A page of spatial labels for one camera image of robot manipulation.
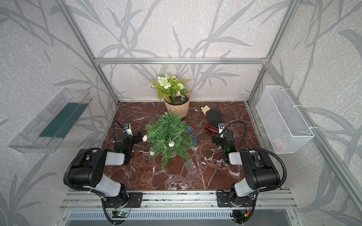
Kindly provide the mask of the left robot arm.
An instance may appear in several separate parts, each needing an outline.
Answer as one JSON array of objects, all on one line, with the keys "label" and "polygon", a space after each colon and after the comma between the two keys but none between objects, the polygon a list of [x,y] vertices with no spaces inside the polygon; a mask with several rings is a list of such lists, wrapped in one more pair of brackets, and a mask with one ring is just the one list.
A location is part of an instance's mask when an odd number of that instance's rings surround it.
[{"label": "left robot arm", "polygon": [[126,132],[115,140],[115,149],[81,149],[64,174],[64,184],[77,191],[94,193],[101,198],[104,208],[139,208],[142,193],[127,193],[124,184],[104,174],[106,166],[128,165],[133,156],[133,145],[142,141],[142,133],[136,136]]}]

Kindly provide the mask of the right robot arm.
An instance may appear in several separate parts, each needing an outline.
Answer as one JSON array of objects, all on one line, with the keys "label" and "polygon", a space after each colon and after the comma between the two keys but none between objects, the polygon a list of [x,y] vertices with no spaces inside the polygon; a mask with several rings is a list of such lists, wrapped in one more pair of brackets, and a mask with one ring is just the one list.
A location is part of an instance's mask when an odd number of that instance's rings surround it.
[{"label": "right robot arm", "polygon": [[263,148],[235,149],[231,131],[213,135],[212,143],[223,150],[222,157],[230,165],[243,167],[244,179],[230,191],[217,190],[218,207],[252,207],[257,195],[280,188],[287,179],[287,168],[275,153]]}]

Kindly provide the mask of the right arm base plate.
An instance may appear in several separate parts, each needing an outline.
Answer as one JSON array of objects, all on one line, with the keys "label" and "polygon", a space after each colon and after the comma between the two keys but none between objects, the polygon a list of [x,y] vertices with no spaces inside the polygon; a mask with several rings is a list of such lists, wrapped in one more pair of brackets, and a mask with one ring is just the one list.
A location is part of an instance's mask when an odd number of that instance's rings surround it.
[{"label": "right arm base plate", "polygon": [[234,190],[224,191],[217,190],[216,197],[218,202],[218,207],[253,207],[254,206],[254,197],[237,196]]}]

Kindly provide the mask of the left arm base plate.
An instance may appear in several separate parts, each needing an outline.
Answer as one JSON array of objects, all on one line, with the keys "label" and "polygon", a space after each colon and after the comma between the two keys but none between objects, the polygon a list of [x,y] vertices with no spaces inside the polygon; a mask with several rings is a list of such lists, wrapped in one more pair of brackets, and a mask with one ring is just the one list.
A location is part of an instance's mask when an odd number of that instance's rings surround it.
[{"label": "left arm base plate", "polygon": [[115,197],[102,198],[105,208],[139,208],[142,202],[142,192],[121,193]]}]

